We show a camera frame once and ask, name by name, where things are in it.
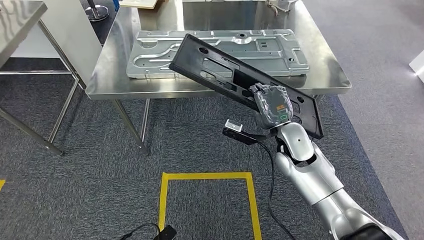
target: metal table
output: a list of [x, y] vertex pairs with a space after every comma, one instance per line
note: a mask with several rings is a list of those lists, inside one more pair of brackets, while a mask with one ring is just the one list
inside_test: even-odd
[[[280, 11], [276, 16], [265, 1], [169, 0], [158, 2], [153, 10], [121, 7], [85, 92], [92, 100], [112, 100], [137, 145], [147, 154], [143, 142], [150, 99], [203, 97], [216, 93], [190, 79], [129, 78], [127, 62], [139, 30], [292, 29], [310, 72], [278, 80], [317, 98], [325, 94], [345, 94], [352, 85], [304, 3], [286, 0], [273, 4], [289, 12]], [[133, 98], [147, 99], [140, 136], [119, 101]]]
[[52, 34], [46, 28], [46, 25], [41, 20], [42, 15], [46, 12], [47, 7], [42, 1], [26, 1], [26, 0], [0, 0], [0, 68], [9, 59], [12, 53], [16, 50], [19, 44], [27, 37], [28, 32], [35, 24], [38, 24], [44, 35], [53, 45], [54, 49], [59, 54], [62, 62], [69, 71], [54, 71], [54, 70], [37, 70], [37, 71], [0, 71], [0, 75], [43, 75], [43, 74], [71, 74], [74, 78], [74, 84], [66, 98], [64, 106], [56, 120], [56, 123], [51, 131], [48, 140], [32, 130], [29, 126], [19, 121], [6, 110], [0, 107], [0, 117], [5, 118], [10, 123], [24, 131], [26, 134], [33, 137], [37, 142], [44, 145], [57, 155], [62, 155], [62, 151], [53, 145], [56, 134], [65, 116], [68, 106], [74, 96], [77, 86], [85, 88], [85, 84], [72, 66]]

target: metal rod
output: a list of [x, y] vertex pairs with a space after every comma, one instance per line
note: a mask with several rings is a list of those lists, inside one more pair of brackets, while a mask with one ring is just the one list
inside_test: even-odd
[[50, 137], [48, 138], [48, 142], [51, 143], [51, 144], [53, 143], [53, 141], [56, 138], [56, 134], [58, 133], [59, 127], [62, 124], [62, 120], [64, 119], [64, 116], [65, 116], [65, 114], [68, 110], [68, 107], [69, 107], [69, 104], [71, 103], [72, 97], [75, 94], [75, 90], [78, 87], [78, 83], [79, 83], [78, 80], [74, 81], [72, 88], [70, 89], [70, 92], [67, 95], [66, 101], [65, 101], [65, 103], [62, 107], [62, 110], [59, 113], [59, 117], [57, 118], [56, 123], [54, 124], [53, 130], [50, 133]]
[[150, 98], [146, 99], [146, 104], [144, 106], [144, 114], [143, 114], [143, 122], [141, 124], [141, 141], [145, 142], [146, 137], [146, 128], [147, 128], [147, 120], [149, 119], [149, 108], [150, 108]]
[[44, 24], [43, 20], [38, 21], [38, 26], [44, 33], [44, 35], [47, 37], [47, 39], [50, 41], [51, 45], [53, 45], [54, 49], [56, 50], [57, 54], [59, 54], [59, 57], [62, 59], [63, 63], [71, 71], [74, 79], [81, 80], [80, 75], [78, 74], [77, 70], [75, 70], [74, 66], [72, 65], [69, 58], [65, 55], [64, 51], [62, 50], [61, 46], [59, 46], [59, 43], [56, 41], [56, 39], [53, 37], [52, 33], [47, 29], [46, 25]]
[[134, 127], [133, 123], [131, 122], [130, 117], [128, 117], [127, 112], [125, 111], [125, 108], [122, 105], [121, 101], [119, 101], [117, 99], [113, 99], [112, 103], [115, 106], [118, 113], [120, 114], [120, 116], [123, 120], [123, 123], [128, 128], [129, 133], [135, 139], [135, 143], [141, 149], [141, 152], [143, 153], [143, 155], [145, 155], [145, 156], [149, 155], [149, 150], [146, 148], [146, 146], [144, 145], [144, 143], [140, 139], [140, 136], [139, 136], [138, 132], [136, 131], [136, 128]]
[[62, 70], [0, 71], [0, 75], [56, 75], [56, 74], [72, 74], [72, 72], [62, 71]]
[[315, 98], [315, 101], [317, 103], [319, 103], [321, 101], [321, 99], [323, 99], [323, 97], [324, 97], [324, 95], [315, 95], [315, 96], [313, 96], [313, 98]]
[[49, 149], [53, 153], [55, 153], [57, 155], [62, 155], [63, 152], [59, 148], [55, 147], [50, 142], [46, 141], [42, 136], [40, 136], [38, 133], [36, 133], [34, 130], [32, 130], [29, 126], [25, 125], [23, 122], [16, 119], [14, 116], [12, 116], [10, 113], [5, 111], [1, 107], [0, 107], [0, 116], [5, 118], [7, 121], [12, 123], [13, 125], [15, 125], [17, 128], [22, 130], [24, 133], [26, 133], [29, 136], [31, 136], [32, 138], [34, 138], [37, 142], [44, 145], [47, 149]]
[[97, 12], [96, 5], [94, 4], [93, 0], [87, 0], [88, 5], [90, 5], [91, 11], [93, 12], [94, 18], [99, 19], [99, 13]]

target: white wall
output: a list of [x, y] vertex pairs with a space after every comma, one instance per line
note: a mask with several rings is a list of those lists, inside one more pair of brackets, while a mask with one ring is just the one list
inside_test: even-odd
[[[41, 19], [82, 80], [87, 84], [102, 51], [102, 46], [90, 21], [87, 19], [80, 1], [43, 1], [47, 6], [47, 11]], [[59, 55], [40, 28], [35, 26], [12, 57], [58, 58]]]

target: power cord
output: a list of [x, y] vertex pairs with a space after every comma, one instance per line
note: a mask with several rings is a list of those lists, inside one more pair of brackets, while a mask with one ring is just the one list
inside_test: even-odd
[[273, 210], [271, 208], [271, 200], [273, 198], [273, 191], [274, 191], [274, 179], [275, 179], [275, 174], [274, 174], [274, 159], [273, 156], [271, 154], [270, 149], [265, 146], [265, 144], [263, 144], [262, 142], [258, 141], [257, 142], [263, 149], [265, 149], [265, 151], [268, 153], [269, 159], [271, 160], [271, 171], [272, 171], [272, 179], [271, 179], [271, 190], [269, 191], [269, 199], [268, 199], [268, 210], [269, 210], [269, 214], [271, 215], [272, 219], [274, 219], [274, 221], [284, 230], [284, 232], [287, 234], [287, 236], [290, 237], [291, 240], [296, 240], [296, 238], [290, 233], [290, 231], [286, 228], [286, 226], [284, 226], [274, 215]]
[[140, 226], [134, 228], [130, 233], [127, 233], [127, 234], [123, 235], [119, 240], [126, 240], [126, 239], [130, 238], [135, 231], [138, 231], [139, 229], [141, 229], [143, 227], [146, 227], [146, 226], [155, 226], [156, 229], [157, 229], [157, 234], [159, 236], [159, 240], [161, 240], [161, 234], [160, 234], [161, 233], [161, 229], [159, 228], [159, 226], [157, 224], [154, 224], [154, 223], [151, 223], [151, 222], [147, 222], [147, 223], [141, 224]]

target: white object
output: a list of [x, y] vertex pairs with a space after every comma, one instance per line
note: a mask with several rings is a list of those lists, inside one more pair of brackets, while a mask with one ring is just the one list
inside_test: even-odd
[[424, 51], [422, 51], [414, 60], [409, 64], [412, 70], [415, 72], [415, 76], [424, 83]]
[[133, 7], [139, 9], [154, 9], [158, 0], [122, 0], [121, 7]]
[[[79, 0], [43, 0], [47, 11], [41, 17], [69, 61], [88, 84], [102, 51]], [[38, 26], [29, 32], [12, 57], [59, 58]]]

